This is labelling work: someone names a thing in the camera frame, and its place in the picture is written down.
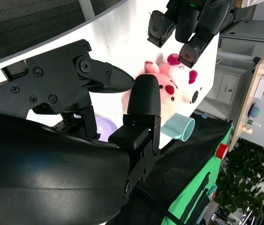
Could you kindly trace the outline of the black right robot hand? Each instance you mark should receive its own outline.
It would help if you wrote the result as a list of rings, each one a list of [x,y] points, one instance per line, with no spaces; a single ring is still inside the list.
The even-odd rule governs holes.
[[[160,155],[157,78],[132,78],[90,51],[79,40],[3,68],[0,225],[106,222]],[[90,93],[124,91],[123,125],[100,141]]]

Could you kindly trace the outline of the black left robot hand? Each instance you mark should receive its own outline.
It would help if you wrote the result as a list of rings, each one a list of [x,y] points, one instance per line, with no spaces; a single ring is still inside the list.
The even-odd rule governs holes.
[[[183,43],[178,61],[192,68],[219,34],[232,5],[232,0],[170,0],[165,13],[151,13],[147,40],[161,48],[174,32]]]

